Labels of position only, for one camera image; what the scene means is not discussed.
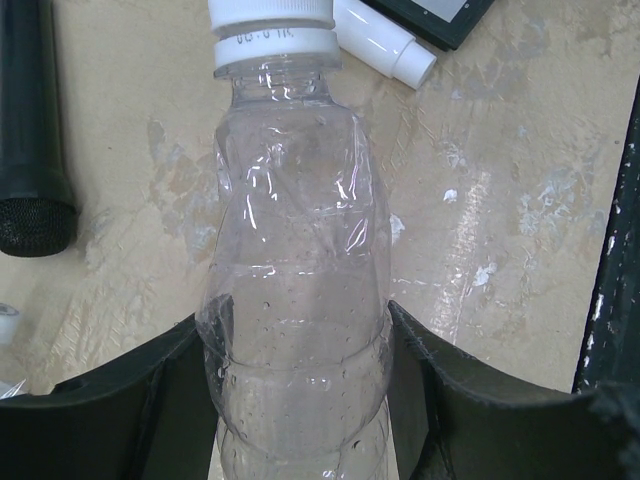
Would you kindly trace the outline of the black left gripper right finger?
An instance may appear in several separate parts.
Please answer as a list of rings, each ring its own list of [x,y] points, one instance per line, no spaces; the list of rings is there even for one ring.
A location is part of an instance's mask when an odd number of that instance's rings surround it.
[[[506,374],[389,304],[388,403],[402,479],[636,479],[639,390],[570,394]]]

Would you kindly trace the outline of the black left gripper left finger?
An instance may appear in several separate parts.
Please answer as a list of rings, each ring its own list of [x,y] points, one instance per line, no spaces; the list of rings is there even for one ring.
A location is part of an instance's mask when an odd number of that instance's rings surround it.
[[[4,479],[205,479],[218,415],[193,318],[55,386],[1,402]]]

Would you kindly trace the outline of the clear crushed bottle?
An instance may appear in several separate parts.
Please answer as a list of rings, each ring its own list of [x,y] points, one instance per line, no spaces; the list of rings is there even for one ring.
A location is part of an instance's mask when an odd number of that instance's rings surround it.
[[[213,1],[224,211],[196,314],[228,479],[384,479],[390,218],[361,119],[332,97],[329,1]]]

